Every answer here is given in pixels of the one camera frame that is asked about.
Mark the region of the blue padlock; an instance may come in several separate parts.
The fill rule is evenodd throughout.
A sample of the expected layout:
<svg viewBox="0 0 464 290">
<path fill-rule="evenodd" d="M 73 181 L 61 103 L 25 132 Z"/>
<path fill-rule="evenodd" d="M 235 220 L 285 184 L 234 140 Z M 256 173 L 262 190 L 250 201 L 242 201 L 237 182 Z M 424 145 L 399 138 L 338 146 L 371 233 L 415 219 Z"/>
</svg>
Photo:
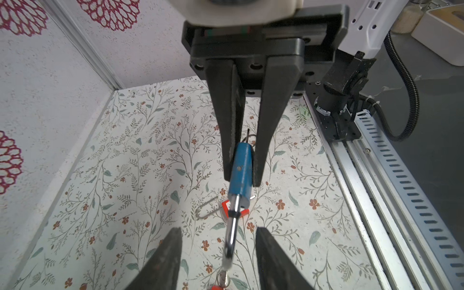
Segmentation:
<svg viewBox="0 0 464 290">
<path fill-rule="evenodd" d="M 228 271 L 233 265 L 238 222 L 241 212 L 250 206 L 253 185 L 253 149 L 249 143 L 239 143 L 232 166 L 228 190 L 228 221 L 222 258 L 222 269 Z"/>
</svg>

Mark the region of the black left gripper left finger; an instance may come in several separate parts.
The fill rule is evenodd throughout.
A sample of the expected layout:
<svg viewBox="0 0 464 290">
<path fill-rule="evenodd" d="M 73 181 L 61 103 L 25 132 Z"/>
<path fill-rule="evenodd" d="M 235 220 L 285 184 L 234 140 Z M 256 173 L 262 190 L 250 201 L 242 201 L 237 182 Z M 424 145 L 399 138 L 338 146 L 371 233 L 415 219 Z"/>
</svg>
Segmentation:
<svg viewBox="0 0 464 290">
<path fill-rule="evenodd" d="M 126 290 L 175 290 L 182 255 L 182 231 L 172 228 Z"/>
</svg>

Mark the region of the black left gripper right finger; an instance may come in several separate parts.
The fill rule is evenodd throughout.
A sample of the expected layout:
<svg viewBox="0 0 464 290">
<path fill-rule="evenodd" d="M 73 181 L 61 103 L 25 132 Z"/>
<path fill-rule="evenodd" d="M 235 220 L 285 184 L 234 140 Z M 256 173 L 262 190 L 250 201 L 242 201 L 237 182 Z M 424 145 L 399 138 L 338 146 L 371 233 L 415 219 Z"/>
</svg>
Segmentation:
<svg viewBox="0 0 464 290">
<path fill-rule="evenodd" d="M 266 228 L 257 228 L 255 242 L 261 290 L 314 290 Z"/>
</svg>

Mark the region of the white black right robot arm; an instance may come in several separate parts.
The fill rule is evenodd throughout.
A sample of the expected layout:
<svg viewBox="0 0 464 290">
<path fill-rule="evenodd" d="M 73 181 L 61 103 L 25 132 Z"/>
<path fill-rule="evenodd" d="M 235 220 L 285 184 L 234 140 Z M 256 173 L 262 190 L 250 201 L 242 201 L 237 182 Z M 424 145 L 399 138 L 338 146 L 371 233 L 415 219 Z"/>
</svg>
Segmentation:
<svg viewBox="0 0 464 290">
<path fill-rule="evenodd" d="M 206 81 L 219 125 L 224 178 L 238 156 L 245 99 L 261 99 L 252 183 L 259 186 L 273 134 L 291 97 L 313 83 L 312 102 L 326 138 L 360 136 L 348 101 L 360 91 L 405 1 L 345 4 L 302 1 L 172 1 L 185 17 L 182 44 Z"/>
</svg>

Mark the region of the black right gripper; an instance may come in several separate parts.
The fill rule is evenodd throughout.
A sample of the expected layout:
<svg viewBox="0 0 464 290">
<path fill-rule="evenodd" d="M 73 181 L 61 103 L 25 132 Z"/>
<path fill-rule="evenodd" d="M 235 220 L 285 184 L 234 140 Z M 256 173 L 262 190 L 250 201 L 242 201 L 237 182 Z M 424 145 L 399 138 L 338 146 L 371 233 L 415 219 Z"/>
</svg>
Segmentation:
<svg viewBox="0 0 464 290">
<path fill-rule="evenodd" d="M 210 91 L 226 181 L 241 138 L 245 92 L 261 95 L 253 160 L 253 186 L 259 187 L 270 142 L 290 97 L 329 71 L 348 32 L 349 14 L 347 5 L 333 4 L 304 7 L 290 18 L 262 25 L 213 28 L 184 23 L 182 44 L 190 54 L 190 67 Z"/>
</svg>

